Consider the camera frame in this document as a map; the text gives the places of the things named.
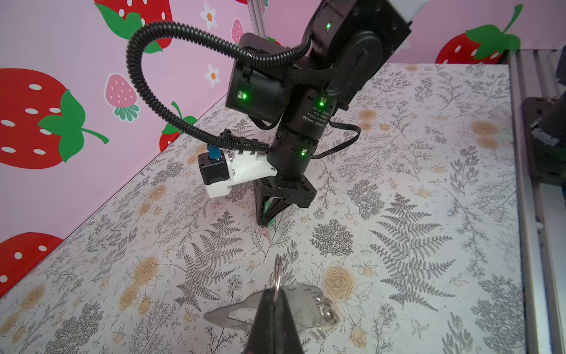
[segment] small pink object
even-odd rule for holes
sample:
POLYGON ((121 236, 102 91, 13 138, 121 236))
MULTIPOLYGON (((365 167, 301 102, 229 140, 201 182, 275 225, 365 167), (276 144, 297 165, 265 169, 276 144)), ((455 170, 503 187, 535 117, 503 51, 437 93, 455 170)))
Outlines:
POLYGON ((267 239, 270 246, 273 246, 273 241, 271 241, 271 237, 269 236, 269 230, 267 229, 267 227, 260 226, 259 227, 259 234, 267 239))
POLYGON ((240 39, 243 35, 244 29, 242 27, 242 22, 240 22, 240 19, 235 18, 234 23, 232 24, 232 40, 234 43, 238 44, 240 43, 240 39))
POLYGON ((136 90, 121 74, 108 76, 104 98, 109 105, 115 107, 114 115, 121 120, 132 123, 139 118, 136 90))

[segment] table surface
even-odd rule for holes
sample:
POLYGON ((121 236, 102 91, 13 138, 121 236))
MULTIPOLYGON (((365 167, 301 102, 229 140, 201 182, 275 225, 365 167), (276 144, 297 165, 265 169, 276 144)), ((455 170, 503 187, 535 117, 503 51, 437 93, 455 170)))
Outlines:
MULTIPOLYGON (((309 353, 525 352, 509 95, 506 66, 384 66, 335 116, 358 142, 311 162, 315 201, 269 237, 250 183, 206 196, 182 135, 1 300, 0 352, 241 353, 203 314, 268 286, 276 254, 340 319, 300 333, 309 353)), ((223 101, 197 124, 275 133, 223 101)))

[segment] black cable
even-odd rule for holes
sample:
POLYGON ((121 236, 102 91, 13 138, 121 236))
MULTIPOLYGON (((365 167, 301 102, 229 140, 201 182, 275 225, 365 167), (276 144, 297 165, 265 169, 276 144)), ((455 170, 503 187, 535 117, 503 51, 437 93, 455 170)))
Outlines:
POLYGON ((277 123, 279 123, 279 119, 273 123, 271 123, 270 125, 265 124, 261 119, 258 118, 254 118, 252 116, 248 116, 250 118, 250 121, 252 121, 256 127, 258 127, 261 130, 270 130, 275 128, 275 126, 277 125, 277 123))
POLYGON ((360 129, 359 126, 353 125, 353 124, 338 123, 338 122, 332 122, 332 121, 329 121, 328 124, 329 124, 331 127, 333 127, 333 128, 355 131, 357 134, 356 134, 355 137, 351 138, 350 140, 347 140, 347 141, 345 141, 345 142, 343 142, 343 143, 341 143, 341 144, 339 144, 339 145, 337 145, 337 146, 334 146, 333 148, 328 149, 328 150, 326 150, 326 151, 324 151, 324 152, 321 152, 321 153, 319 153, 319 154, 317 154, 317 155, 313 155, 313 156, 311 157, 311 159, 322 159, 322 158, 325 157, 325 156, 328 156, 328 155, 330 155, 330 154, 332 154, 332 153, 338 152, 338 151, 340 151, 340 150, 342 150, 342 149, 345 149, 345 148, 349 147, 350 145, 352 145, 353 143, 355 143, 356 140, 358 140, 359 135, 360 135, 360 133, 362 132, 362 130, 360 129))
POLYGON ((171 124, 180 131, 199 139, 207 144, 215 145, 229 150, 248 150, 248 151, 269 151, 269 144, 258 143, 249 139, 230 140, 214 136, 204 130, 190 125, 180 117, 171 112, 153 94, 145 81, 142 72, 142 55, 146 47, 153 41, 163 38, 178 38, 205 46, 234 58, 239 62, 249 62, 251 67, 273 67, 289 65, 303 57, 311 46, 312 26, 323 7, 325 0, 322 0, 311 17, 305 33, 303 42, 295 48, 284 50, 281 53, 256 53, 252 49, 240 48, 238 45, 223 40, 210 33, 204 32, 195 27, 177 22, 153 22, 141 27, 130 38, 126 50, 126 66, 130 79, 134 84, 140 97, 145 103, 167 123, 171 124))

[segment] pink wall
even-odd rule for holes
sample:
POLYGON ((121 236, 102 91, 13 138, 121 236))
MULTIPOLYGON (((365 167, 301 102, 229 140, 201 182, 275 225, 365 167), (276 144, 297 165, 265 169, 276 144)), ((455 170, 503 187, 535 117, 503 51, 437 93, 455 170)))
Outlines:
MULTIPOLYGON (((268 36, 284 46, 297 45, 318 3, 271 0, 265 12, 268 36)), ((566 44, 564 0, 430 0, 413 19, 413 33, 404 49, 389 61, 434 63, 444 44, 467 29, 494 24, 503 30, 517 4, 524 4, 523 11, 507 33, 518 36, 523 49, 557 49, 566 44)))
MULTIPOLYGON (((126 0, 119 1, 127 6, 126 0)), ((221 0, 207 3, 216 9, 213 34, 231 40, 234 18, 240 18, 244 31, 252 30, 246 5, 221 0)), ((202 0, 170 0, 170 7, 173 20, 207 30, 200 17, 202 0)), ((24 169, 0 163, 0 242, 25 232, 65 238, 159 153, 165 122, 141 99, 139 119, 133 123, 115 117, 114 108, 105 101, 109 74, 127 77, 127 40, 109 29, 94 1, 3 1, 0 42, 0 69, 24 68, 52 76, 84 108, 84 128, 109 138, 108 144, 102 144, 84 134, 82 150, 67 163, 51 168, 24 169)), ((145 76, 157 97, 168 105, 176 101, 184 116, 195 117, 226 94, 232 63, 230 58, 181 40, 143 57, 145 76), (219 68, 220 84, 214 87, 205 77, 209 65, 219 68)))

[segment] red strawberry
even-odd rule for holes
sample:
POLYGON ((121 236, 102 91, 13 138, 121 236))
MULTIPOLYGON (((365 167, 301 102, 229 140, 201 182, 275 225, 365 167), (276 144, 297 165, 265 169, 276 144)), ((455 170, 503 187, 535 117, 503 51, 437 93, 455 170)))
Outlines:
POLYGON ((41 169, 67 162, 83 148, 83 132, 108 142, 83 128, 83 107, 65 86, 43 72, 0 69, 0 113, 3 164, 41 169))
MULTIPOLYGON (((102 17, 112 32, 129 40, 141 26, 150 22, 173 21, 169 0, 95 0, 102 17)), ((160 39, 146 48, 147 53, 167 48, 171 38, 160 39)))
POLYGON ((0 297, 4 296, 51 251, 63 242, 59 237, 26 232, 0 244, 0 297))
MULTIPOLYGON (((179 106, 177 105, 177 103, 175 103, 175 101, 173 101, 173 102, 171 102, 171 105, 173 107, 175 107, 175 109, 179 113, 179 117, 183 117, 183 115, 181 114, 181 110, 179 109, 179 106)), ((189 123, 189 124, 194 124, 196 122, 196 118, 193 117, 193 116, 187 116, 187 117, 183 118, 183 120, 185 122, 189 123)), ((165 126, 165 128, 161 132, 163 134, 161 134, 161 139, 159 139, 159 150, 161 152, 163 152, 163 150, 165 150, 165 148, 167 146, 169 146, 169 144, 174 142, 175 139, 177 139, 181 133, 179 132, 179 130, 177 128, 175 128, 174 126, 172 126, 169 123, 167 123, 167 125, 165 126)))
POLYGON ((242 22, 240 19, 235 18, 234 23, 232 24, 232 40, 234 43, 239 44, 240 39, 244 35, 244 29, 242 27, 242 22))
POLYGON ((159 151, 163 152, 171 144, 179 137, 179 131, 176 131, 173 134, 161 134, 161 139, 159 139, 159 151))
POLYGON ((446 43, 438 57, 437 64, 497 64, 505 50, 519 49, 521 40, 514 35, 506 35, 523 9, 523 5, 515 6, 511 22, 501 32, 496 26, 486 24, 466 31, 446 43))

